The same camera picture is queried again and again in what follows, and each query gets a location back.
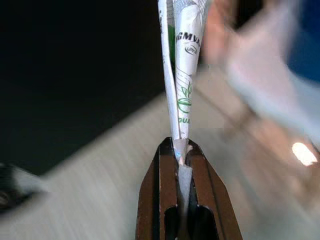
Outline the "white chair with wooden legs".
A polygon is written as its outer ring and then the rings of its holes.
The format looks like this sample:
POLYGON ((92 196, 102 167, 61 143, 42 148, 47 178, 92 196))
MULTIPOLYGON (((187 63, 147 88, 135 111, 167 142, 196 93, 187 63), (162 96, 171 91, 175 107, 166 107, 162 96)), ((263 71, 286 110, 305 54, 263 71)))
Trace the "white chair with wooden legs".
POLYGON ((301 0, 210 0, 202 53, 258 114, 320 144, 320 84, 287 64, 301 0))

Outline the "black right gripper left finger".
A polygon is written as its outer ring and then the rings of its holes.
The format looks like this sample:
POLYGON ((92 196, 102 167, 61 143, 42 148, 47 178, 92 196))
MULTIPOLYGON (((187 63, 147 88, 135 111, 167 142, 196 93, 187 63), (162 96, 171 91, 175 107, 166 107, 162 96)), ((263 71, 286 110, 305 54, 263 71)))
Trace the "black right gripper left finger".
POLYGON ((135 240, 175 240, 178 211, 178 164, 172 139, 157 147, 139 189, 135 240))

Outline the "black door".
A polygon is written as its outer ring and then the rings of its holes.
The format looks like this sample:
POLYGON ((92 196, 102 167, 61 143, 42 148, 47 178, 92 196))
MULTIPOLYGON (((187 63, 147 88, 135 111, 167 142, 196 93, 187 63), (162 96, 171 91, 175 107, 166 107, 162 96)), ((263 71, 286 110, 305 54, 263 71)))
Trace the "black door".
POLYGON ((42 175, 163 91, 157 0, 0 0, 0 164, 42 175))

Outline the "blue bucket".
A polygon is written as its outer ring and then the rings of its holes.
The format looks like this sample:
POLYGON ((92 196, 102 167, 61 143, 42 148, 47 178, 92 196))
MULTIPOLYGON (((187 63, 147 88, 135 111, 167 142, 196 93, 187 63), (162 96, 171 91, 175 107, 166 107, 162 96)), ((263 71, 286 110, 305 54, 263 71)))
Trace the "blue bucket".
POLYGON ((320 84, 320 0, 300 0, 295 12, 297 28, 287 65, 298 76, 320 84))

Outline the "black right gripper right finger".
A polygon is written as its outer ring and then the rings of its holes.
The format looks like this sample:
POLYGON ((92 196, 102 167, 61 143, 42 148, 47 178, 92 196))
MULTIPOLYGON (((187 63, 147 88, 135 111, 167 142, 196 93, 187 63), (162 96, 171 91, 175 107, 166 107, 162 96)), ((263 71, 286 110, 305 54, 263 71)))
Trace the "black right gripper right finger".
POLYGON ((195 142, 189 146, 186 162, 192 168, 192 181, 187 226, 191 240, 243 240, 226 186, 200 146, 195 142))

